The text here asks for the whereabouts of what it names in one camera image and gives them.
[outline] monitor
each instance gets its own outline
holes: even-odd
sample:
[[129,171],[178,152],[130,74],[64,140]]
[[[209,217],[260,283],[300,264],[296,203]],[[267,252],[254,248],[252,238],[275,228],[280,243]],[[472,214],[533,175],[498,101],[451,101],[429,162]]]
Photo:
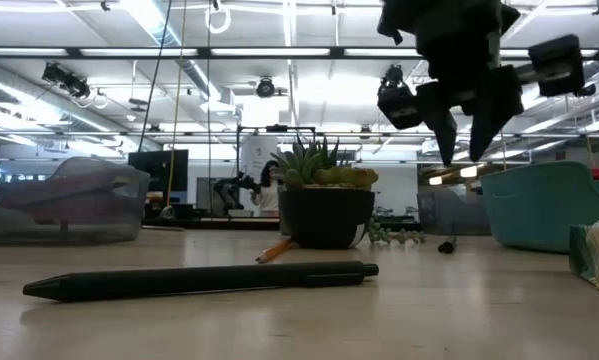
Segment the monitor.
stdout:
[[[170,151],[130,153],[128,155],[128,165],[150,174],[148,191],[161,191],[164,194],[168,191],[171,161]],[[175,150],[171,190],[173,192],[188,191],[188,150]]]

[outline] succulent plant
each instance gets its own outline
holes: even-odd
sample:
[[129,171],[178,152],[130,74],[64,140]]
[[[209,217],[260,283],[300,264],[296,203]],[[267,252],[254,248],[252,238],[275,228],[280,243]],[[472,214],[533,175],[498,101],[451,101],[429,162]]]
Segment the succulent plant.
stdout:
[[353,168],[344,160],[337,164],[339,139],[332,151],[328,151],[328,139],[309,144],[307,148],[297,136],[292,151],[272,153],[279,163],[275,177],[286,183],[288,189],[343,187],[370,191],[379,179],[372,169]]

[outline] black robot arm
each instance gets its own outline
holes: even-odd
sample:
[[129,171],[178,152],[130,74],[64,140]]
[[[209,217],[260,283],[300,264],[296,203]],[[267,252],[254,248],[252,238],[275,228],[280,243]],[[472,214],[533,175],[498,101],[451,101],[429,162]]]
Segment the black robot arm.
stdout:
[[239,172],[235,178],[221,179],[214,185],[215,192],[224,203],[224,215],[228,214],[228,210],[243,210],[243,205],[237,196],[239,189],[252,190],[255,194],[261,193],[261,185],[242,172]]
[[449,165],[457,136],[451,107],[473,117],[470,159],[477,161],[506,123],[524,111],[523,85],[538,83],[542,96],[582,93],[581,49],[574,35],[530,47],[529,65],[501,66],[501,35],[519,16],[500,0],[385,0],[377,31],[397,44],[399,31],[413,34],[435,81],[417,86],[414,95],[393,66],[378,91],[379,109],[397,129],[425,123]]

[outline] pen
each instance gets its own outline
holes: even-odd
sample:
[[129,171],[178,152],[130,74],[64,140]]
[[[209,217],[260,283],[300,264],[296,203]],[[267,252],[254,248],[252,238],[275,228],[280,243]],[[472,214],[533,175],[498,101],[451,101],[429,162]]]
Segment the pen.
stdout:
[[24,286],[23,294],[57,301],[141,298],[206,291],[271,287],[359,285],[379,273],[360,261],[66,274]]

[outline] desk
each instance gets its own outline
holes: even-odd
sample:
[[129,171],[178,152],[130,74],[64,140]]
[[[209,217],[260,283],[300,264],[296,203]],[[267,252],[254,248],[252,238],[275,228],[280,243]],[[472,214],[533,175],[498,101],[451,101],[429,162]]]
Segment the desk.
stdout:
[[272,232],[144,231],[93,247],[0,248],[0,360],[599,359],[599,292],[567,257],[460,238],[279,262],[377,262],[360,287],[55,304],[25,283],[76,271],[252,264]]

